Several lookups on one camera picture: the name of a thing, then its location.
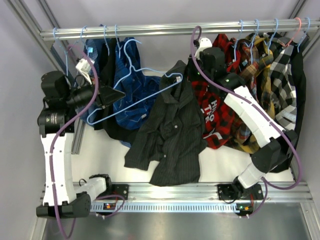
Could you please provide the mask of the light blue wire hanger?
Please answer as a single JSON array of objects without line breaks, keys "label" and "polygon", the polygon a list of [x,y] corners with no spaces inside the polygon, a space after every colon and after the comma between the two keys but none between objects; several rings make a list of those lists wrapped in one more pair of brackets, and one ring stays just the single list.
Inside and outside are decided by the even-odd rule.
[{"label": "light blue wire hanger", "polygon": [[115,53],[115,75],[112,90],[125,94],[112,104],[114,113],[100,120],[90,120],[90,117],[101,111],[96,108],[88,115],[86,121],[95,126],[111,117],[116,122],[129,130],[138,129],[149,115],[156,97],[179,84],[183,80],[183,74],[174,70],[164,72],[149,67],[141,66],[141,59],[137,44],[140,41],[133,37],[126,38],[122,44],[117,45]]}]

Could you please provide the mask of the dark grey pinstripe shirt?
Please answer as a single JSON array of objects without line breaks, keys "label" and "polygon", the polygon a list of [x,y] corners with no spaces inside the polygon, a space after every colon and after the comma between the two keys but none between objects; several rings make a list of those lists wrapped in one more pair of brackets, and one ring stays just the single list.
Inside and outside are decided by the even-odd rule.
[{"label": "dark grey pinstripe shirt", "polygon": [[157,161],[149,182],[159,187],[197,183],[201,176],[205,122],[186,67],[178,60],[161,78],[162,92],[124,157],[124,167],[143,171]]}]

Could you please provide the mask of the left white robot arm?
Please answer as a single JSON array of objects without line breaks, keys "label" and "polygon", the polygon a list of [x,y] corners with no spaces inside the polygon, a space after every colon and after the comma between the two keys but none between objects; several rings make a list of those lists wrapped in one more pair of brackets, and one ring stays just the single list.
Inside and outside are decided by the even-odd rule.
[{"label": "left white robot arm", "polygon": [[111,195],[118,200],[117,187],[108,174],[94,174],[78,189],[72,176],[72,142],[76,109],[93,98],[95,86],[86,83],[71,88],[67,76],[58,70],[41,77],[43,109],[37,119],[45,156],[45,191],[42,204],[36,208],[39,218],[84,218],[91,212],[94,200]]}]

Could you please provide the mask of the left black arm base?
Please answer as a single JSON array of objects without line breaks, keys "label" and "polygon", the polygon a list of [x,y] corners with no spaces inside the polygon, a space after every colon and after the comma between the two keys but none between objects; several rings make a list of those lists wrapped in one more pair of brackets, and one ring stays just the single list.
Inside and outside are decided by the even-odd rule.
[{"label": "left black arm base", "polygon": [[125,200],[128,199],[129,185],[112,183],[108,174],[94,174],[88,180],[81,178],[78,184],[77,192],[86,192],[92,201],[109,195],[120,195]]}]

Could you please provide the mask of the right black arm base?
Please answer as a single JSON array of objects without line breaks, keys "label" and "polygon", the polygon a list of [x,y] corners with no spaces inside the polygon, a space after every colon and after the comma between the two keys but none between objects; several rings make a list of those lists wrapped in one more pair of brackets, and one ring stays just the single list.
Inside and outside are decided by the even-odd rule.
[{"label": "right black arm base", "polygon": [[233,183],[223,183],[217,185],[218,198],[228,204],[237,200],[262,200],[264,194],[260,184],[255,184],[250,188],[243,188],[241,185]]}]

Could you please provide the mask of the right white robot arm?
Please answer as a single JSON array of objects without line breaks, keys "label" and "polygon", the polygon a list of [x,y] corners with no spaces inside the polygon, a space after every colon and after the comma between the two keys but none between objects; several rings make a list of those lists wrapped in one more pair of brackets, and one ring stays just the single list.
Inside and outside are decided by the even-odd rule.
[{"label": "right white robot arm", "polygon": [[261,178],[297,156],[297,134],[277,124],[251,95],[244,80],[227,72],[224,53],[217,47],[191,47],[187,76],[192,81],[197,103],[205,122],[203,138],[209,147],[219,148],[231,137],[236,117],[248,127],[257,149],[251,162],[234,180],[239,190],[247,190]]}]

